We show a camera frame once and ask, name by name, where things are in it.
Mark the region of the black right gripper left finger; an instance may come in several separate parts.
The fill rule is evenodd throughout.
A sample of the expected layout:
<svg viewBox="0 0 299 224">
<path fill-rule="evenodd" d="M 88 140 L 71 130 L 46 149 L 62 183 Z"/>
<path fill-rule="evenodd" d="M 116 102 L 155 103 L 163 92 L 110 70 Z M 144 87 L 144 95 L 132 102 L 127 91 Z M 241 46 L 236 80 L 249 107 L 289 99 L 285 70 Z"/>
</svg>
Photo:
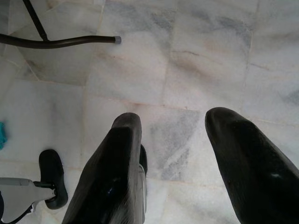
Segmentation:
<svg viewBox="0 0 299 224">
<path fill-rule="evenodd" d="M 142 126 L 135 113 L 118 116 L 86 163 L 64 224 L 140 224 Z"/>
</svg>

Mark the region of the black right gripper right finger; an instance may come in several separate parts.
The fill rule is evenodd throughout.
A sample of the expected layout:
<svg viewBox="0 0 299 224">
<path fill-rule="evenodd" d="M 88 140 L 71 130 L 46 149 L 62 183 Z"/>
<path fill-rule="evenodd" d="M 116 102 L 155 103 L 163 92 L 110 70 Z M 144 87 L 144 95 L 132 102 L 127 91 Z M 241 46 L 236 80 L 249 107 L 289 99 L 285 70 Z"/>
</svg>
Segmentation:
<svg viewBox="0 0 299 224">
<path fill-rule="evenodd" d="M 296 224 L 299 171 L 250 120 L 224 107 L 208 110 L 205 128 L 242 224 Z"/>
</svg>

